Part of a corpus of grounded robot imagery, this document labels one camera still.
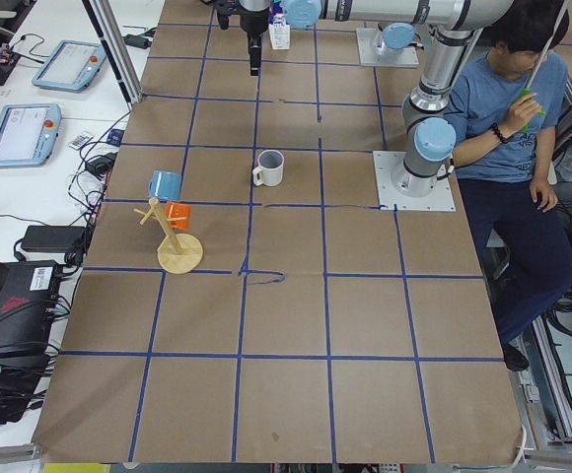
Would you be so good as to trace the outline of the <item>blue white milk carton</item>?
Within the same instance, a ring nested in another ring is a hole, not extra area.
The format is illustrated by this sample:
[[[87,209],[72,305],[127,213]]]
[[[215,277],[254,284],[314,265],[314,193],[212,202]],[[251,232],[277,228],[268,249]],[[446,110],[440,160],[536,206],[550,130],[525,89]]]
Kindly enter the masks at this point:
[[[290,48],[290,25],[287,23],[280,0],[269,2],[268,32],[274,50]]]

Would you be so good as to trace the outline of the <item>white grey mug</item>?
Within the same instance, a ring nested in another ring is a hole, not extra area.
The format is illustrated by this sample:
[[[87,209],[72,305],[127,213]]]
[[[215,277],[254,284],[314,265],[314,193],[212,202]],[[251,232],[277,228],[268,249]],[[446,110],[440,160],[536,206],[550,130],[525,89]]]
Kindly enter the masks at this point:
[[[283,178],[285,157],[277,150],[264,150],[256,158],[256,166],[252,170],[252,182],[255,186],[274,187]]]

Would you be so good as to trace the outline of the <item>blue mug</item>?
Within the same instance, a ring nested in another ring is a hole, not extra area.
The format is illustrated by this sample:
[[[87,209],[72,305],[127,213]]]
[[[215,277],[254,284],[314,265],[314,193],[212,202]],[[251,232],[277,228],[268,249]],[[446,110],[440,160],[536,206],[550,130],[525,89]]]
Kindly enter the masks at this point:
[[[179,173],[156,169],[148,186],[150,197],[160,201],[179,201],[182,176]]]

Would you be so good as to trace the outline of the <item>upper blue teach pendant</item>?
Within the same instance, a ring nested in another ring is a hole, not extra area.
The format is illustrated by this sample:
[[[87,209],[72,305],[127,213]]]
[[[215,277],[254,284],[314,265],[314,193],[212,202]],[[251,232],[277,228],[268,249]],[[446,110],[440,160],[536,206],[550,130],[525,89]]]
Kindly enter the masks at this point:
[[[41,89],[80,93],[100,72],[107,59],[97,43],[63,39],[32,78]]]

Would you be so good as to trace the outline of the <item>blue teach pendant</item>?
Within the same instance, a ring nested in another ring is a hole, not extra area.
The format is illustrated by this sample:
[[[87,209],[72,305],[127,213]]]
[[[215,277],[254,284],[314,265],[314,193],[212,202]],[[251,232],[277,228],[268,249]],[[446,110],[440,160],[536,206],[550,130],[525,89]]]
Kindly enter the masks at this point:
[[[97,43],[63,39],[32,78],[41,89],[80,93],[100,72],[107,59]]]
[[[0,114],[0,169],[43,165],[52,153],[61,119],[57,103],[4,106]]]

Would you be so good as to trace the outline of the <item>orange mug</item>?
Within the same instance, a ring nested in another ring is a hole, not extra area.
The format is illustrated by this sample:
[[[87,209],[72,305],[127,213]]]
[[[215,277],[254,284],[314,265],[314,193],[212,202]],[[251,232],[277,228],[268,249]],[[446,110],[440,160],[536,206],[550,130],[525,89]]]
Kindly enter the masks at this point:
[[[177,201],[168,201],[165,206],[165,217],[173,230],[185,231],[189,228],[191,206]]]

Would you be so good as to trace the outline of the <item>white remote control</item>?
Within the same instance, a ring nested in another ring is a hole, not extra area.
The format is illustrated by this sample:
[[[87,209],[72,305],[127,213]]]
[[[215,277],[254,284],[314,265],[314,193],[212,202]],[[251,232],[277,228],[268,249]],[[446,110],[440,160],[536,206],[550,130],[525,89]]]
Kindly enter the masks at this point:
[[[80,132],[75,138],[73,138],[68,146],[74,150],[81,150],[85,145],[90,143],[94,138],[94,135],[87,131]]]

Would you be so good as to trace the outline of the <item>lower blue teach pendant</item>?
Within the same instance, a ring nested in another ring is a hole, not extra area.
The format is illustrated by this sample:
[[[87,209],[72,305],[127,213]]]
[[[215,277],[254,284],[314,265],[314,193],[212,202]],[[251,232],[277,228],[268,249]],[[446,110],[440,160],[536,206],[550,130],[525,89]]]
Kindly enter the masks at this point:
[[[61,119],[57,103],[4,106],[0,114],[0,169],[43,165],[52,153]]]

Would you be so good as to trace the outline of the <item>person in blue shirt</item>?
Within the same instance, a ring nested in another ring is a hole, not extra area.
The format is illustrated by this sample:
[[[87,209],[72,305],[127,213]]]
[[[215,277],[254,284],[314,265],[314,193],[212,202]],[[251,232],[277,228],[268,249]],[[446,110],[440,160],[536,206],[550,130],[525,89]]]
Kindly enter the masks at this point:
[[[555,47],[569,17],[559,1],[516,1],[469,61],[444,112],[454,127],[456,175],[477,254],[491,233],[510,250],[508,280],[492,306],[506,367],[528,359],[513,340],[572,286],[572,248],[548,175],[568,79]]]

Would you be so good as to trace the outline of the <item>black power adapter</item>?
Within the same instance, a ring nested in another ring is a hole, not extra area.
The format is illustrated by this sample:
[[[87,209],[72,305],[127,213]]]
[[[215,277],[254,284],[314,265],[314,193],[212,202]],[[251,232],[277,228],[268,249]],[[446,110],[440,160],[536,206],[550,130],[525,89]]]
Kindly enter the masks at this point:
[[[28,252],[68,252],[79,247],[85,228],[79,226],[28,226],[21,249]]]

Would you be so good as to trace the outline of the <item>black computer box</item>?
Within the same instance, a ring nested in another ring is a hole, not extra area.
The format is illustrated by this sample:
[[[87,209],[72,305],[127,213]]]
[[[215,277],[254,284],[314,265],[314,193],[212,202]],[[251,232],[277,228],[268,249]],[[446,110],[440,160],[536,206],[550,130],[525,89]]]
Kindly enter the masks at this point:
[[[0,262],[0,365],[48,361],[50,313],[58,302],[61,266],[54,260]]]

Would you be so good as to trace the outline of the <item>aluminium frame post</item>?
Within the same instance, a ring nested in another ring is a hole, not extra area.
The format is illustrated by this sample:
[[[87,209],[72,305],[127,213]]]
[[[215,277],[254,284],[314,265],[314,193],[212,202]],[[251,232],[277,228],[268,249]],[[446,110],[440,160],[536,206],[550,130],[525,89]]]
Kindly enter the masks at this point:
[[[108,0],[82,0],[81,3],[107,54],[107,60],[124,100],[128,104],[141,102],[143,89],[110,2]]]

